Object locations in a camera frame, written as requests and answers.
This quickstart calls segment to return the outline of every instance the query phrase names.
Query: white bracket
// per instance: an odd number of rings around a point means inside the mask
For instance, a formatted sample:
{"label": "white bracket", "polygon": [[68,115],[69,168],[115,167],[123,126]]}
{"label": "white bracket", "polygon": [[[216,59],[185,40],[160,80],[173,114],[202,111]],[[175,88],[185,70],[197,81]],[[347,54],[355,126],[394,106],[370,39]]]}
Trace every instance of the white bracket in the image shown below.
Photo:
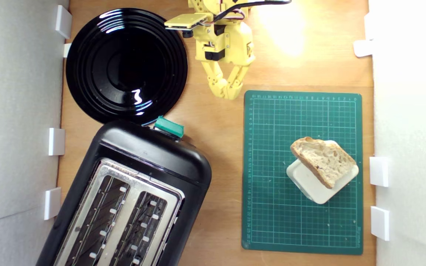
{"label": "white bracket", "polygon": [[372,40],[376,34],[376,23],[370,12],[364,16],[364,28],[366,39],[357,40],[353,43],[353,48],[357,57],[368,56],[374,52],[374,43]]}
{"label": "white bracket", "polygon": [[372,185],[389,186],[389,159],[369,157],[369,177]]}
{"label": "white bracket", "polygon": [[57,6],[57,20],[55,30],[65,39],[70,39],[72,16],[62,5]]}
{"label": "white bracket", "polygon": [[71,43],[64,45],[64,58],[68,56],[68,51],[70,50],[70,47],[71,47]]}
{"label": "white bracket", "polygon": [[59,213],[61,202],[61,188],[56,187],[45,192],[44,220],[48,220]]}
{"label": "white bracket", "polygon": [[49,156],[65,154],[65,130],[49,128]]}
{"label": "white bracket", "polygon": [[384,241],[389,241],[389,211],[371,207],[371,234]]}

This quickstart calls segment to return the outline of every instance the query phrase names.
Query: slice of bread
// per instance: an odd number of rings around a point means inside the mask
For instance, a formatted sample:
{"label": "slice of bread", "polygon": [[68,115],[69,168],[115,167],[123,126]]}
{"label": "slice of bread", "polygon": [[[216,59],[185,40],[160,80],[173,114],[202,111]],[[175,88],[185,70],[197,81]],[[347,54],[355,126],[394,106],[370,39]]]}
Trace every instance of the slice of bread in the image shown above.
{"label": "slice of bread", "polygon": [[330,189],[356,165],[355,160],[335,142],[326,143],[305,137],[296,140],[290,149],[301,163]]}

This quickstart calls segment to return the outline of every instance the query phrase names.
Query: cable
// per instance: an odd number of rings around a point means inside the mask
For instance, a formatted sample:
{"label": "cable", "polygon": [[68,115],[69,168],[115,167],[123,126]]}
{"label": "cable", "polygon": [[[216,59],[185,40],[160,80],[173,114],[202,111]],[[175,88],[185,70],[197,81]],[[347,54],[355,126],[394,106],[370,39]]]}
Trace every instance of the cable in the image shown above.
{"label": "cable", "polygon": [[292,0],[265,0],[265,1],[256,1],[256,2],[248,2],[248,3],[242,3],[233,5],[232,7],[228,8],[227,10],[221,12],[218,14],[214,19],[213,23],[217,22],[218,20],[221,20],[222,18],[225,18],[225,16],[233,12],[234,10],[243,8],[243,7],[254,7],[254,6],[262,6],[262,5],[285,5],[291,3]]}
{"label": "cable", "polygon": [[[244,12],[240,9],[236,9],[232,11],[233,13],[238,13],[241,15],[241,17],[224,17],[227,20],[243,20],[244,18],[246,18],[246,14],[244,14]],[[210,21],[210,22],[200,22],[200,25],[203,26],[210,26],[213,25],[214,21]]]}

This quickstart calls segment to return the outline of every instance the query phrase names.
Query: white wall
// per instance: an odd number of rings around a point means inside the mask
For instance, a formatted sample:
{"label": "white wall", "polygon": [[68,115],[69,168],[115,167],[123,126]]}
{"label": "white wall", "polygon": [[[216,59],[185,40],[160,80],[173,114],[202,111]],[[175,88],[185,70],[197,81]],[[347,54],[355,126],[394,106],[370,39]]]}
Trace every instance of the white wall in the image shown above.
{"label": "white wall", "polygon": [[58,168],[47,155],[60,126],[58,4],[68,0],[0,0],[0,265],[33,265],[53,223],[43,204]]}
{"label": "white wall", "polygon": [[426,265],[426,1],[370,0],[375,155],[389,157],[389,188],[376,205],[390,211],[390,241],[377,265]]}

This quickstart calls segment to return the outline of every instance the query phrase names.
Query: green cutting mat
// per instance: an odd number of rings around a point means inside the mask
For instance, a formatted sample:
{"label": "green cutting mat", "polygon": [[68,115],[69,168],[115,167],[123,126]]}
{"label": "green cutting mat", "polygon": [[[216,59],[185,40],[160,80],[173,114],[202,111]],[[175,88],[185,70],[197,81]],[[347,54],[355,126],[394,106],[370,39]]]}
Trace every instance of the green cutting mat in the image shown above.
{"label": "green cutting mat", "polygon": [[[334,140],[359,175],[323,205],[287,177],[298,138]],[[244,105],[244,249],[362,254],[362,104],[359,94],[247,91]]]}

